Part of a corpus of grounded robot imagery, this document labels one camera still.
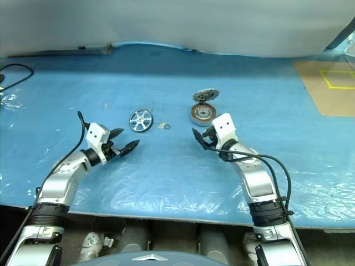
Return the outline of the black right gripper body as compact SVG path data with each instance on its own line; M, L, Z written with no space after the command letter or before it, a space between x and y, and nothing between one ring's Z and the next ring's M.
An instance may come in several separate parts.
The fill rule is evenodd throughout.
M206 142L205 144L209 147L216 147L218 143L216 129L213 126L208 127L202 133L203 139L209 138L210 142Z

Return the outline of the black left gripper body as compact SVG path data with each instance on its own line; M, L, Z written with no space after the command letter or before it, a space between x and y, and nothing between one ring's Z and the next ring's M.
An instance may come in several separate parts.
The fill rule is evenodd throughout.
M119 156L119 149L114 147L114 143L110 138L110 133L107 142L102 145L102 152L104 153L106 158L114 158L116 156Z

